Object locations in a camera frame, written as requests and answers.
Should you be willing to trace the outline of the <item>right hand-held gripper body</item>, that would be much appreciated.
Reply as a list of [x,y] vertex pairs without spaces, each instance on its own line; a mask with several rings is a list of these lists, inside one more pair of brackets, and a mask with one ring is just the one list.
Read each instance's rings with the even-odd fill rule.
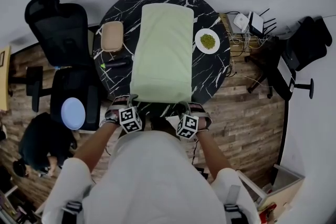
[[176,135],[181,138],[191,139],[199,131],[208,131],[212,124],[212,119],[199,103],[188,102],[190,105],[190,115],[179,115],[179,123],[176,129]]

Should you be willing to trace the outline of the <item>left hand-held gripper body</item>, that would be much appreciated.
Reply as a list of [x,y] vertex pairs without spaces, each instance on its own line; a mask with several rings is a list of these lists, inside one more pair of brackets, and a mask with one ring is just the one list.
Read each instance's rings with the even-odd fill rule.
[[127,107],[129,95],[116,97],[105,113],[105,122],[117,124],[128,133],[141,131],[143,122],[138,114],[137,107]]

